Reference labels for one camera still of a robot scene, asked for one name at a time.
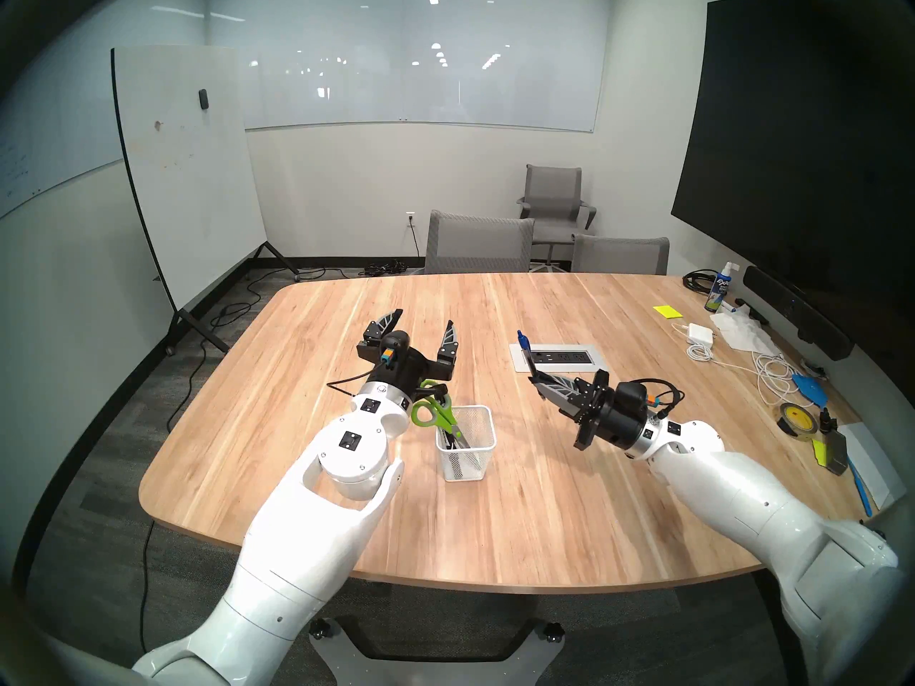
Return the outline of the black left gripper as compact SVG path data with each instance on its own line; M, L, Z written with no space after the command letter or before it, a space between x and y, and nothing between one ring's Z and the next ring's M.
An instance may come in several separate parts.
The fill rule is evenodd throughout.
M404 311L397 308L371 321L356 350L359 358L377 358L377 363L368 375L368 382L386 384L402 392L411 401L416 401L422 396L422 382L431 379L433 385L436 385L451 381L459 342L454 322L449 319L434 361L427 359L415 348L382 348L382 339L396 330L402 313Z

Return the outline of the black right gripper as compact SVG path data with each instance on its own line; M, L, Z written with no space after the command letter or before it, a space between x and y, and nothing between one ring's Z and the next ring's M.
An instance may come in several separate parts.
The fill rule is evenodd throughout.
M536 371L528 376L542 400L551 402L577 425L574 448L584 451L595 438L627 450L642 437L648 420L648 393L640 382L608 386L608 372L592 382Z

